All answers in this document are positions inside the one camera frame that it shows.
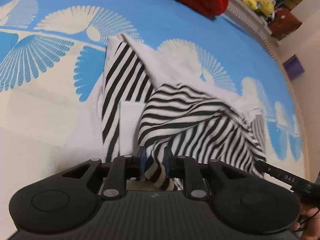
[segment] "bed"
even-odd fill
[[[107,37],[121,32],[259,104],[267,161],[305,177],[285,77],[268,46],[232,12],[208,19],[175,0],[0,0],[0,6],[2,239],[15,229],[10,197],[57,171],[103,72]]]

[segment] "striped cloth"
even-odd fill
[[[103,75],[102,141],[107,144],[106,162],[119,156],[119,103],[145,103],[153,92],[145,67],[136,53],[121,42],[114,60]]]
[[[163,84],[154,91],[145,66],[126,42],[120,43],[109,66],[104,73],[102,109],[106,161],[119,155],[119,102],[147,102],[138,144],[148,157],[145,176],[160,189],[181,187],[179,181],[166,177],[166,146],[175,156],[191,156],[199,163],[214,158],[262,177],[255,168],[257,160],[266,160],[262,116],[247,124],[225,102],[186,84]]]

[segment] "white feather pattern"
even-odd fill
[[[30,35],[19,41],[0,63],[0,92],[37,78],[53,67],[74,43],[64,39]]]
[[[286,109],[284,108],[284,105],[282,105],[279,101],[276,101],[275,110],[276,110],[276,120],[277,120],[278,126],[287,132],[288,127],[290,127],[292,124],[289,121],[289,117]]]
[[[191,73],[216,87],[235,92],[236,86],[217,59],[191,41],[174,39],[161,43],[158,51],[178,60]]]
[[[264,106],[264,111],[265,111],[265,117],[267,119],[275,119],[276,118],[276,114],[269,102],[269,99],[268,99],[268,96],[267,96],[267,93],[262,85],[262,83],[257,80],[257,79],[254,79],[254,83],[256,85],[256,88],[257,88],[257,92],[258,92],[258,96],[259,96],[259,101],[263,104]]]
[[[0,7],[0,26],[26,29],[37,14],[36,0],[13,0]]]
[[[47,15],[34,28],[76,34],[86,31],[88,37],[107,44],[108,36],[126,33],[133,39],[142,41],[133,25],[123,16],[96,6],[72,6]]]

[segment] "purple object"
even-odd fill
[[[299,75],[301,75],[304,72],[304,69],[303,69],[300,61],[296,57],[296,55],[293,55],[286,62],[284,62],[283,66],[284,66],[290,80],[294,80],[296,77],[298,77]]]

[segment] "blue bedsheet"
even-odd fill
[[[74,62],[74,93],[85,101],[103,71],[107,37],[131,35],[183,57],[199,78],[261,104],[267,143],[279,160],[301,156],[294,106],[276,62],[226,17],[209,20],[175,0],[0,0],[0,91]]]

